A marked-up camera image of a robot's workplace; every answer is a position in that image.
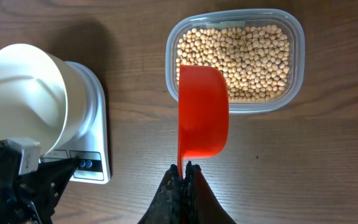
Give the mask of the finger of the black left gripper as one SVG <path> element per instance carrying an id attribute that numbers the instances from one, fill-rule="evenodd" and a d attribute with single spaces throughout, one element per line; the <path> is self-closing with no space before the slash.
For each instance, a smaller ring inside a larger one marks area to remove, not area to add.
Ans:
<path id="1" fill-rule="evenodd" d="M 39 166 L 37 172 L 43 185 L 51 195 L 56 199 L 60 199 L 74 171 L 79 168 L 79 164 L 80 160 L 77 157 L 46 162 Z"/>

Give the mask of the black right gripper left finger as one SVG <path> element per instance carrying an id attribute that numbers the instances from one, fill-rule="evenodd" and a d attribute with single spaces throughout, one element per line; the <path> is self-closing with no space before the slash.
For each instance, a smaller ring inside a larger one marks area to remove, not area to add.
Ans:
<path id="1" fill-rule="evenodd" d="M 178 167 L 172 164 L 165 172 L 152 202 L 138 224 L 181 223 L 180 190 Z"/>

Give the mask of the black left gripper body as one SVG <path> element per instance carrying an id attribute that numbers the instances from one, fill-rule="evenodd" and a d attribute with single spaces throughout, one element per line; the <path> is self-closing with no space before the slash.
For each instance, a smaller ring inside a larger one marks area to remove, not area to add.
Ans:
<path id="1" fill-rule="evenodd" d="M 19 154 L 0 142 L 0 223 L 51 223 L 60 199 L 51 195 L 37 171 L 17 175 L 18 162 Z"/>

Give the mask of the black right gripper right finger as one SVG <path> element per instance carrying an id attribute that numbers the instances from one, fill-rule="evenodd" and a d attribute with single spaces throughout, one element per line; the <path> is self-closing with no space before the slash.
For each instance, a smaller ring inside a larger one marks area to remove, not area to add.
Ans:
<path id="1" fill-rule="evenodd" d="M 186 165 L 183 210 L 185 223 L 235 224 L 218 202 L 198 164 Z"/>

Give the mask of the red plastic measuring scoop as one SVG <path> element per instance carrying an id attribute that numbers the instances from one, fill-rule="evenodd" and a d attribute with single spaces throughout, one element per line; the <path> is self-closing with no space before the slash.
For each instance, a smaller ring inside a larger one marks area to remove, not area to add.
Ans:
<path id="1" fill-rule="evenodd" d="M 226 145 L 229 129 L 229 100 L 226 81 L 213 67 L 180 66 L 178 94 L 179 176 L 184 159 L 218 155 Z"/>

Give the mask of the pile of dried soybeans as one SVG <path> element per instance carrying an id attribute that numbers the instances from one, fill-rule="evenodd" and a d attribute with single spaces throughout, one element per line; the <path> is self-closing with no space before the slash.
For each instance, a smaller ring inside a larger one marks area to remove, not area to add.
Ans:
<path id="1" fill-rule="evenodd" d="M 218 69 L 231 102 L 269 101 L 280 96 L 290 72 L 290 41 L 276 25 L 192 28 L 177 42 L 176 78 L 180 66 Z"/>

